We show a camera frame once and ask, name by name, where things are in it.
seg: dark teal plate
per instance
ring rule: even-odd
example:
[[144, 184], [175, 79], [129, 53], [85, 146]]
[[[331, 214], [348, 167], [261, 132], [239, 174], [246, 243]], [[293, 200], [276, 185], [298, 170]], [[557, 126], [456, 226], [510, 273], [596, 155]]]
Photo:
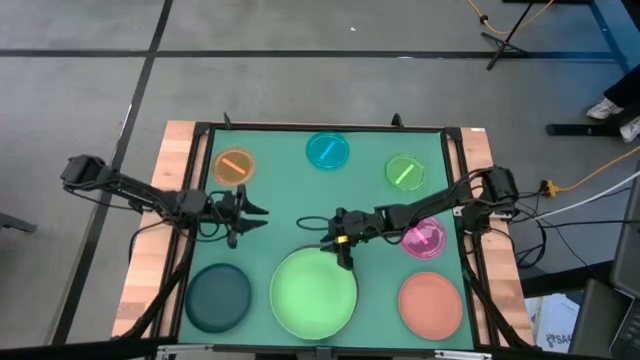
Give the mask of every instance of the dark teal plate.
[[236, 326], [250, 305], [251, 284], [244, 272], [230, 264], [214, 264], [191, 280], [185, 311], [198, 329], [220, 333]]

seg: person's leg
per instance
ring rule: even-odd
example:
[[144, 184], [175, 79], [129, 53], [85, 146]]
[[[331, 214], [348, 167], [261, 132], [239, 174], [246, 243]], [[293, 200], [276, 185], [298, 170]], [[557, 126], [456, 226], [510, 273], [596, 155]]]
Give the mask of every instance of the person's leg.
[[604, 120], [618, 114], [630, 104], [640, 103], [640, 66], [636, 66], [620, 81], [605, 90], [604, 99], [587, 112], [587, 116]]
[[640, 65], [604, 92], [604, 96], [624, 108], [640, 102]]

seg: green petri dish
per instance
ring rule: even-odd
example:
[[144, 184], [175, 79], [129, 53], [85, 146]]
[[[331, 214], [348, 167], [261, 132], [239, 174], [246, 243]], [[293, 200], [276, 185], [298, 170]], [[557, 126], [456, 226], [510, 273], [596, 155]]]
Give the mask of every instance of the green petri dish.
[[424, 182], [424, 166], [409, 154], [394, 155], [387, 161], [385, 173], [391, 185], [402, 191], [416, 190]]
[[336, 334], [351, 319], [358, 300], [353, 272], [336, 256], [307, 247], [287, 256], [271, 278], [271, 309], [280, 325], [304, 340]]

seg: black metal frame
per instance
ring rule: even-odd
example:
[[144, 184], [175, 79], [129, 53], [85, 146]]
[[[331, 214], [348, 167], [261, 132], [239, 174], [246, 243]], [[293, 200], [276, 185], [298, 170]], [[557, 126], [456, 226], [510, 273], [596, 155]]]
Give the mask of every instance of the black metal frame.
[[[224, 122], [222, 123], [197, 123], [196, 129], [201, 128], [208, 130], [209, 136], [207, 138], [205, 148], [205, 159], [202, 163], [202, 171], [200, 172], [200, 179], [198, 183], [198, 189], [204, 190], [206, 179], [209, 173], [209, 166], [211, 163], [211, 152], [213, 149], [213, 142], [216, 130], [253, 130], [253, 131], [337, 131], [337, 132], [420, 132], [420, 133], [440, 133], [441, 134], [441, 147], [443, 156], [445, 157], [445, 172], [447, 175], [447, 181], [449, 185], [452, 185], [453, 171], [451, 168], [451, 156], [449, 152], [449, 140], [453, 140], [456, 148], [458, 163], [460, 166], [461, 175], [465, 174], [467, 170], [466, 157], [464, 155], [464, 145], [462, 143], [462, 133], [460, 128], [443, 128], [443, 127], [406, 127], [402, 123], [402, 119], [399, 114], [393, 116], [391, 126], [372, 126], [372, 125], [331, 125], [331, 124], [283, 124], [283, 123], [232, 123], [228, 115], [224, 114]], [[197, 147], [192, 144], [192, 151], [197, 151]], [[458, 249], [460, 256], [467, 256], [464, 247], [464, 233], [457, 231]], [[187, 246], [195, 246], [194, 243], [188, 243]], [[488, 278], [486, 273], [486, 267], [484, 258], [480, 254], [476, 253], [476, 264], [478, 273], [482, 274], [480, 279], [488, 289]], [[187, 282], [189, 278], [189, 271], [185, 275], [185, 279], [180, 283], [178, 292], [176, 294], [177, 301], [173, 309], [173, 317], [171, 320], [171, 328], [169, 336], [177, 338], [180, 321], [182, 320], [182, 303], [186, 294]], [[480, 338], [478, 334], [477, 319], [475, 316], [474, 304], [473, 304], [473, 292], [471, 291], [467, 282], [464, 282], [467, 308], [469, 312], [469, 318], [471, 322], [471, 333], [474, 348], [480, 345]], [[497, 335], [497, 329], [495, 324], [491, 321], [491, 318], [486, 317], [487, 326], [490, 329], [490, 343], [491, 345], [499, 345], [499, 337]], [[228, 344], [215, 344], [212, 346], [214, 351], [229, 351], [229, 352], [249, 352], [249, 353], [278, 353], [278, 354], [292, 354], [299, 352], [318, 352], [326, 350], [324, 347], [317, 346], [300, 346], [300, 347], [284, 347], [284, 346], [244, 346], [244, 345], [228, 345]], [[429, 349], [371, 349], [371, 348], [330, 348], [332, 355], [348, 356], [348, 355], [362, 355], [362, 356], [433, 356], [434, 350]]]
[[[398, 114], [395, 114], [392, 120], [392, 126], [366, 126], [366, 125], [306, 125], [306, 124], [261, 124], [261, 123], [244, 123], [244, 124], [232, 124], [227, 114], [224, 114], [224, 123], [196, 123], [194, 128], [194, 134], [192, 138], [192, 144], [189, 152], [189, 157], [187, 160], [187, 168], [185, 171], [185, 176], [183, 178], [183, 188], [189, 187], [192, 179], [193, 169], [195, 167], [195, 157], [197, 150], [200, 146], [201, 136], [208, 132], [209, 136], [207, 137], [206, 145], [205, 145], [205, 154], [202, 163], [202, 171], [200, 173], [198, 189], [203, 190], [206, 184], [206, 179], [209, 173], [209, 166], [211, 163], [211, 150], [213, 148], [213, 141], [215, 137], [215, 130], [280, 130], [280, 131], [325, 131], [325, 130], [333, 130], [333, 131], [343, 131], [343, 132], [424, 132], [424, 133], [440, 133], [441, 134], [441, 146], [443, 150], [443, 156], [445, 157], [445, 171], [447, 173], [447, 181], [448, 184], [451, 185], [453, 183], [453, 172], [451, 168], [451, 154], [449, 152], [449, 143], [448, 141], [451, 139], [454, 141], [454, 145], [456, 148], [456, 154], [458, 158], [458, 163], [460, 167], [461, 175], [466, 174], [468, 172], [466, 165], [466, 157], [464, 153], [464, 146], [462, 143], [462, 133], [460, 128], [428, 128], [428, 127], [405, 127], [402, 124], [402, 120]], [[461, 257], [466, 257], [465, 244], [464, 244], [464, 233], [457, 229], [456, 235], [459, 244], [459, 251]], [[190, 236], [195, 235], [196, 229], [190, 230]], [[172, 233], [172, 239], [170, 243], [170, 252], [172, 255], [168, 254], [167, 261], [164, 267], [163, 278], [165, 277], [168, 269], [172, 269], [173, 265], [170, 265], [170, 260], [173, 259], [175, 262], [175, 252], [177, 250], [177, 241], [178, 237]], [[488, 289], [488, 282], [483, 280], [486, 279], [486, 267], [484, 258], [481, 252], [481, 244], [479, 243], [479, 239], [476, 238], [473, 241], [474, 249], [478, 249], [474, 251], [476, 256], [476, 267], [477, 272], [481, 274], [479, 276], [479, 280], [486, 289]], [[194, 242], [187, 242], [187, 246], [195, 246]], [[185, 248], [185, 251], [189, 251], [190, 254], [193, 254], [193, 251]], [[181, 281], [178, 293], [176, 297], [176, 304], [173, 311], [173, 317], [171, 319], [171, 327], [170, 327], [170, 335], [168, 337], [159, 337], [157, 335], [158, 330], [160, 328], [160, 322], [162, 319], [163, 311], [160, 311], [158, 316], [155, 319], [155, 322], [152, 325], [152, 333], [151, 337], [148, 339], [118, 339], [114, 341], [108, 342], [90, 342], [90, 343], [81, 343], [81, 344], [70, 344], [70, 345], [54, 345], [54, 346], [42, 346], [35, 348], [21, 348], [21, 349], [9, 349], [9, 350], [0, 350], [0, 357], [3, 358], [11, 358], [11, 359], [30, 359], [35, 355], [38, 357], [46, 357], [46, 358], [65, 358], [65, 359], [84, 359], [87, 357], [95, 358], [95, 359], [112, 359], [112, 358], [131, 358], [128, 357], [132, 354], [137, 354], [136, 356], [144, 356], [147, 355], [147, 358], [150, 356], [155, 356], [159, 352], [160, 347], [179, 345], [177, 343], [177, 335], [178, 329], [180, 325], [181, 315], [182, 315], [182, 301], [184, 300], [184, 295], [186, 292], [188, 282], [188, 273], [186, 274], [183, 281]], [[472, 322], [471, 331], [472, 331], [472, 340], [473, 340], [473, 352], [483, 352], [490, 353], [493, 355], [494, 359], [509, 359], [509, 360], [521, 360], [521, 359], [531, 359], [531, 360], [554, 360], [565, 358], [563, 354], [555, 354], [555, 353], [546, 353], [541, 352], [536, 349], [512, 349], [502, 347], [499, 343], [499, 338], [497, 336], [497, 330], [495, 330], [495, 324], [492, 325], [491, 318], [489, 316], [486, 317], [487, 325], [490, 331], [490, 345], [480, 344], [478, 328], [477, 328], [477, 319], [475, 317], [475, 309], [473, 302], [473, 292], [470, 291], [469, 284], [467, 281], [464, 283], [465, 292], [467, 295], [467, 306], [470, 316], [470, 321]], [[271, 354], [297, 354], [297, 353], [305, 353], [305, 352], [315, 352], [317, 357], [322, 359], [329, 359], [332, 356], [417, 356], [417, 357], [433, 357], [436, 355], [445, 356], [444, 351], [446, 350], [435, 350], [435, 349], [387, 349], [387, 348], [344, 348], [344, 347], [326, 347], [326, 346], [299, 346], [299, 347], [285, 347], [285, 346], [237, 346], [237, 345], [207, 345], [202, 344], [203, 351], [227, 351], [227, 352], [256, 352], [256, 353], [271, 353]], [[163, 348], [164, 352], [170, 351], [168, 348]], [[598, 359], [595, 357], [586, 357], [579, 355], [570, 355], [570, 359], [573, 360], [594, 360]]]

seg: orange petri dish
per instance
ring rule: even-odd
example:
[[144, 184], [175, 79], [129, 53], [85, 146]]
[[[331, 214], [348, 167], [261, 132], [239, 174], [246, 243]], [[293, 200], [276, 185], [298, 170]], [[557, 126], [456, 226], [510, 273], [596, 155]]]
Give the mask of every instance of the orange petri dish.
[[429, 340], [448, 338], [462, 321], [458, 291], [436, 273], [418, 273], [407, 279], [400, 289], [398, 308], [407, 327]]
[[221, 150], [213, 159], [211, 172], [222, 185], [244, 184], [253, 176], [256, 162], [249, 150], [230, 147]]

